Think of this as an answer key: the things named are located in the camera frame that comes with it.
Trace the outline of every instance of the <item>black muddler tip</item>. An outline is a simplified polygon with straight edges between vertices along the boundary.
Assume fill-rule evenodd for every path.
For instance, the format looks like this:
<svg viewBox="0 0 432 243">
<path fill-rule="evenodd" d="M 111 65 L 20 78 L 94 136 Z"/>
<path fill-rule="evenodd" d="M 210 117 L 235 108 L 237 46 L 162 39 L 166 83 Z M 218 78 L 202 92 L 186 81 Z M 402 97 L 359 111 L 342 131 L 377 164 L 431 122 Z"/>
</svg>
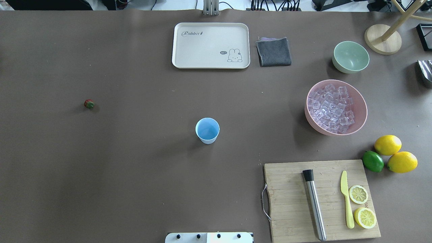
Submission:
<svg viewBox="0 0 432 243">
<path fill-rule="evenodd" d="M 313 169 L 303 170 L 303 175 L 305 176 L 305 181 L 307 181 L 307 182 L 314 180 L 314 170 Z"/>
</svg>

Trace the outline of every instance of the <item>table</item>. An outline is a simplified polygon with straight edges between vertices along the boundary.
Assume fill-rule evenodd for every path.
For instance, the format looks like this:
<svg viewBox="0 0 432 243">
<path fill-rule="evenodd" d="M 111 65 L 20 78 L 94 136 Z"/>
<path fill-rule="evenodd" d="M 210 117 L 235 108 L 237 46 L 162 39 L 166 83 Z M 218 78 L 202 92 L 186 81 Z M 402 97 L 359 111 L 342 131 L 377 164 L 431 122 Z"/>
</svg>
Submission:
<svg viewBox="0 0 432 243">
<path fill-rule="evenodd" d="M 265 163 L 359 159 L 385 134 L 419 165 L 366 172 L 382 237 L 349 242 L 430 240 L 432 96 L 415 63 L 431 55 L 418 21 L 398 30 L 401 50 L 383 56 L 364 31 L 397 13 L 201 14 L 0 12 L 1 242 L 163 242 L 169 232 L 216 231 L 270 242 Z M 250 66 L 175 68 L 179 22 L 246 24 Z M 254 42 L 263 36 L 289 39 L 292 66 L 260 67 Z M 332 50 L 345 40 L 368 50 L 364 71 L 333 67 Z M 352 84 L 368 104 L 353 135 L 324 136 L 306 121 L 307 92 L 329 78 Z M 97 106 L 86 109 L 86 99 Z M 212 145 L 195 135 L 202 117 L 220 124 Z"/>
</svg>

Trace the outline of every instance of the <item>knife handle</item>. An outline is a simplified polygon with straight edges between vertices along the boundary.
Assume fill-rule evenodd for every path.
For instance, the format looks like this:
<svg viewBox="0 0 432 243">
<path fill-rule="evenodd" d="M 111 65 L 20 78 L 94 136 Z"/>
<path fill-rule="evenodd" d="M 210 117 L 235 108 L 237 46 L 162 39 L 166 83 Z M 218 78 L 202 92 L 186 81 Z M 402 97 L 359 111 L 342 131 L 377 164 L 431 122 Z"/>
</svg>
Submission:
<svg viewBox="0 0 432 243">
<path fill-rule="evenodd" d="M 354 217 L 353 217 L 353 211 L 351 209 L 351 203 L 349 202 L 349 197 L 345 196 L 345 214 L 346 214 L 346 225 L 348 228 L 352 229 L 354 228 Z"/>
</svg>

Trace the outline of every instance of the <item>cutting board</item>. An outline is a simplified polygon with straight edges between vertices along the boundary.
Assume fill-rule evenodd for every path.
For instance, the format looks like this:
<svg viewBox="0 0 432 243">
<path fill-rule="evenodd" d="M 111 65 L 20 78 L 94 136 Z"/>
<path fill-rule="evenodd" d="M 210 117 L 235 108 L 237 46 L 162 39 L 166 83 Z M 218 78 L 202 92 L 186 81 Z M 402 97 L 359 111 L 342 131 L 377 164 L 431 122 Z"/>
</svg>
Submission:
<svg viewBox="0 0 432 243">
<path fill-rule="evenodd" d="M 273 243 L 319 241 L 314 230 L 313 212 L 306 196 L 307 187 L 302 174 L 305 169 L 314 170 L 327 241 L 381 237 L 378 223 L 372 229 L 363 229 L 357 223 L 353 229 L 346 226 L 345 198 L 340 191 L 340 176 L 344 170 L 348 175 L 348 188 L 361 185 L 369 193 L 365 204 L 359 205 L 351 201 L 353 212 L 360 207 L 368 207 L 375 212 L 361 160 L 267 163 L 264 164 L 264 174 L 270 202 Z"/>
</svg>

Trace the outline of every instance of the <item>round wooden base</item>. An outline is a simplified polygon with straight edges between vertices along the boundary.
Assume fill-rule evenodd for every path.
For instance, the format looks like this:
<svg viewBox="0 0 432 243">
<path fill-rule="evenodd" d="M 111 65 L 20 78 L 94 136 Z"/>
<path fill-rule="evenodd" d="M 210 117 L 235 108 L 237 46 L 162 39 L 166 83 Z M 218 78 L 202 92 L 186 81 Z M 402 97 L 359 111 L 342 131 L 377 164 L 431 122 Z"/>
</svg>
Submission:
<svg viewBox="0 0 432 243">
<path fill-rule="evenodd" d="M 395 31 L 387 40 L 382 41 L 381 36 L 390 28 L 388 25 L 377 24 L 369 27 L 365 32 L 365 41 L 375 52 L 383 55 L 395 54 L 402 46 L 402 38 Z"/>
</svg>

